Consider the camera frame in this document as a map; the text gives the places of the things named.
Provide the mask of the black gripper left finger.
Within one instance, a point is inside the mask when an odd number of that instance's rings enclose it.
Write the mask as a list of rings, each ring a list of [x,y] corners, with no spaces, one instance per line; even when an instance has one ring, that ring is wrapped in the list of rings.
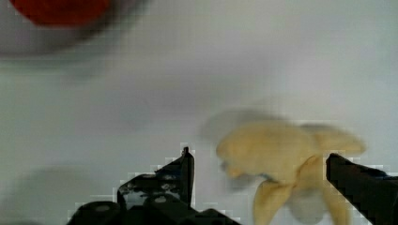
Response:
[[[80,206],[66,225],[240,225],[215,209],[192,208],[193,180],[194,157],[184,147],[167,165],[121,185],[114,202]]]

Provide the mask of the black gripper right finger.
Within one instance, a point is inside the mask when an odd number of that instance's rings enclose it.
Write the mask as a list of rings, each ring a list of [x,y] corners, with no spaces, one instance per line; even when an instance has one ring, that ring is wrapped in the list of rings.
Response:
[[[338,154],[326,159],[327,180],[372,224],[397,225],[397,177]]]

